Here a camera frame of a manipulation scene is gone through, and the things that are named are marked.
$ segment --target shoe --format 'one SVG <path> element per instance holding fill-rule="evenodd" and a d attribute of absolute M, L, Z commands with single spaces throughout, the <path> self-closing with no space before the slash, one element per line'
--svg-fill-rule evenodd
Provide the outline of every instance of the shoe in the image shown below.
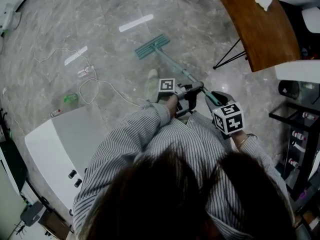
<path fill-rule="evenodd" d="M 148 80 L 145 83 L 145 99 L 152 103 L 158 100 L 159 75 L 156 69 L 151 69 L 148 75 Z"/>

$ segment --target shirt sleeve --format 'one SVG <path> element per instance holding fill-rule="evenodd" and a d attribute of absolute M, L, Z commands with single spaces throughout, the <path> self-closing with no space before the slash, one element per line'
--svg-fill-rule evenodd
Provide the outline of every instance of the shirt sleeve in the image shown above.
<path fill-rule="evenodd" d="M 98 146 L 85 173 L 81 191 L 73 203 L 73 228 L 78 234 L 99 192 L 126 165 L 124 156 L 144 151 L 156 131 L 170 121 L 164 105 L 139 100 L 141 111 L 119 123 Z"/>
<path fill-rule="evenodd" d="M 281 192 L 289 203 L 288 191 L 285 181 L 281 178 L 279 172 L 276 170 L 274 163 L 270 156 L 268 156 L 263 148 L 260 146 L 260 140 L 256 135 L 250 134 L 240 147 L 240 151 L 248 154 L 249 156 L 257 159 L 265 169 L 266 173 L 275 181 L 279 186 Z"/>

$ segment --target person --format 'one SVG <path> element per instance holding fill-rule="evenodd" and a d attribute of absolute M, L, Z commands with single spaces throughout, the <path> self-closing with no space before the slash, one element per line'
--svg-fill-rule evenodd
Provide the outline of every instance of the person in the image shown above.
<path fill-rule="evenodd" d="M 158 74 L 147 81 L 155 100 Z M 286 184 L 244 131 L 174 118 L 178 99 L 140 100 L 97 148 L 73 205 L 80 240 L 297 239 Z"/>

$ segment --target floor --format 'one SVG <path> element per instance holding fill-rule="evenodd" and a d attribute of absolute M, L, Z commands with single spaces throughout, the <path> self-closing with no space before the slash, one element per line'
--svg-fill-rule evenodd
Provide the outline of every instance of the floor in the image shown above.
<path fill-rule="evenodd" d="M 239 101 L 244 109 L 246 131 L 257 134 L 268 154 L 275 158 L 281 150 L 281 124 L 268 117 L 269 111 L 284 101 L 278 94 L 273 68 L 251 73 L 244 57 L 213 70 L 213 65 L 238 40 L 237 31 L 220 0 L 28 0 L 22 7 L 18 28 L 6 34 L 0 55 L 0 100 L 8 112 L 7 122 L 13 139 L 28 167 L 30 180 L 39 193 L 69 222 L 71 217 L 41 177 L 28 153 L 24 137 L 50 118 L 56 109 L 67 112 L 76 107 L 99 108 L 111 130 L 137 108 L 123 101 L 107 83 L 100 83 L 100 92 L 92 104 L 79 100 L 69 106 L 63 103 L 66 94 L 78 93 L 85 79 L 77 73 L 87 64 L 79 57 L 64 66 L 71 55 L 66 50 L 88 50 L 83 54 L 94 65 L 101 80 L 110 81 L 132 102 L 144 97 L 144 84 L 151 69 L 161 78 L 176 78 L 187 83 L 183 75 L 173 72 L 155 54 L 143 60 L 135 49 L 165 33 L 170 43 L 164 52 L 184 65 L 209 90 L 224 91 Z M 143 16 L 153 19 L 124 32 L 119 26 Z M 232 55 L 243 51 L 239 43 Z M 92 81 L 81 93 L 92 100 L 97 84 Z M 198 97 L 196 109 L 210 116 L 204 96 Z"/>

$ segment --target dark hair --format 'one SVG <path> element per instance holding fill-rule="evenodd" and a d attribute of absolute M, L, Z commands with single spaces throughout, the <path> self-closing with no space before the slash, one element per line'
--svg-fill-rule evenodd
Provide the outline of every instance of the dark hair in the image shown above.
<path fill-rule="evenodd" d="M 197 177 L 184 155 L 169 148 L 128 165 L 86 220 L 79 238 L 213 239 L 215 226 L 206 206 L 223 170 L 244 211 L 239 219 L 245 233 L 257 240 L 297 239 L 284 195 L 257 160 L 230 152 L 210 173 L 205 163 L 199 164 Z"/>

